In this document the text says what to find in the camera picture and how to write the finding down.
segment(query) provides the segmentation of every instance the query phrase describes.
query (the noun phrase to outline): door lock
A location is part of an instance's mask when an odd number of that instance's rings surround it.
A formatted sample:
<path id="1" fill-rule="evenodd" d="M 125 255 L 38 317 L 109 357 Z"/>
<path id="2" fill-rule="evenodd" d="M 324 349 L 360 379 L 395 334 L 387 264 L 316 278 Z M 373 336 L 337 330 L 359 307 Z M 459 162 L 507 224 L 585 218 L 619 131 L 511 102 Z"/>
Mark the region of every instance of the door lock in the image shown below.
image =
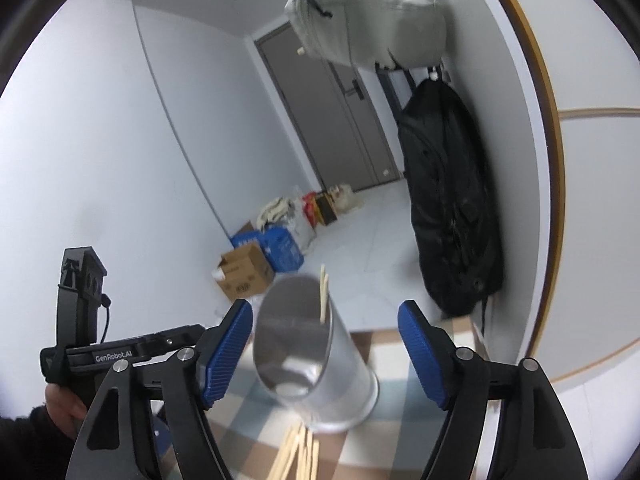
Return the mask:
<path id="1" fill-rule="evenodd" d="M 349 97 L 349 96 L 352 96 L 353 94 L 357 94 L 358 99 L 360 99 L 361 101 L 364 101 L 364 93 L 362 92 L 362 88 L 360 88 L 360 83 L 358 83 L 358 80 L 354 79 L 353 81 L 351 81 L 351 84 L 353 85 L 353 88 L 350 88 L 349 90 L 345 90 L 344 96 Z"/>

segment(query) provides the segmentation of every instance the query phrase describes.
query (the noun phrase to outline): human hand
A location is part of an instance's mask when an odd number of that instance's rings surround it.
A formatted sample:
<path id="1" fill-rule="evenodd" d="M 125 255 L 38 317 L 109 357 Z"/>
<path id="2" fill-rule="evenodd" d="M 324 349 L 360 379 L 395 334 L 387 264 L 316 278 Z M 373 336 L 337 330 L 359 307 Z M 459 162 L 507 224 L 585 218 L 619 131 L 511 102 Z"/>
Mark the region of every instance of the human hand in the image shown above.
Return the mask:
<path id="1" fill-rule="evenodd" d="M 44 389 L 47 413 L 62 433 L 75 440 L 78 436 L 76 420 L 84 420 L 86 406 L 69 388 L 47 384 Z"/>

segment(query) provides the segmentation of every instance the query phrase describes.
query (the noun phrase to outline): blue crate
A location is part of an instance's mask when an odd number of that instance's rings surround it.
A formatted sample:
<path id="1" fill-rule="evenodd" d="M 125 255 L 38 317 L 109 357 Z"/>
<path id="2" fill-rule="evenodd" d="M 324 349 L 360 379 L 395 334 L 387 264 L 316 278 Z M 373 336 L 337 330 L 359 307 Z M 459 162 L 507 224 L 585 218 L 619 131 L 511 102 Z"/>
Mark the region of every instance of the blue crate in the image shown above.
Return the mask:
<path id="1" fill-rule="evenodd" d="M 231 244 L 234 248 L 258 242 L 267 261 L 275 272 L 295 272 L 305 262 L 291 233 L 284 227 L 271 227 L 265 232 L 248 231 L 233 236 Z"/>

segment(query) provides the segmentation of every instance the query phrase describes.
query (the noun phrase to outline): door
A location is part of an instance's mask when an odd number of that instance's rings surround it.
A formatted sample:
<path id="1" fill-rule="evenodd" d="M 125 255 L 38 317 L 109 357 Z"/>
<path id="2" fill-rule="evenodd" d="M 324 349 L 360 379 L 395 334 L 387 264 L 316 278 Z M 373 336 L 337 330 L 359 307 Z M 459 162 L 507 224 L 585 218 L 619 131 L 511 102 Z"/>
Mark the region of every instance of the door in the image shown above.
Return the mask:
<path id="1" fill-rule="evenodd" d="M 258 42 L 289 117 L 325 188 L 398 179 L 385 134 L 358 73 L 305 54 L 290 25 Z"/>

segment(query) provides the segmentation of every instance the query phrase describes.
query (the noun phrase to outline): pile of items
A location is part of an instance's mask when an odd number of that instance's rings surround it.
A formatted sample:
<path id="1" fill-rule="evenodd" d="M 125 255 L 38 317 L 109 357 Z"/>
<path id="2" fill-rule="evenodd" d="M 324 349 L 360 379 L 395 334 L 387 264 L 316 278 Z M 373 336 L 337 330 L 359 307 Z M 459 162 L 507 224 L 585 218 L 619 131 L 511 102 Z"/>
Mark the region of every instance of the pile of items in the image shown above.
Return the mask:
<path id="1" fill-rule="evenodd" d="M 277 198 L 262 209 L 256 227 L 247 222 L 230 238 L 234 250 L 222 255 L 213 278 L 231 301 L 264 293 L 276 273 L 302 266 L 318 224 L 332 224 L 360 206 L 362 199 L 347 184 L 293 200 Z"/>

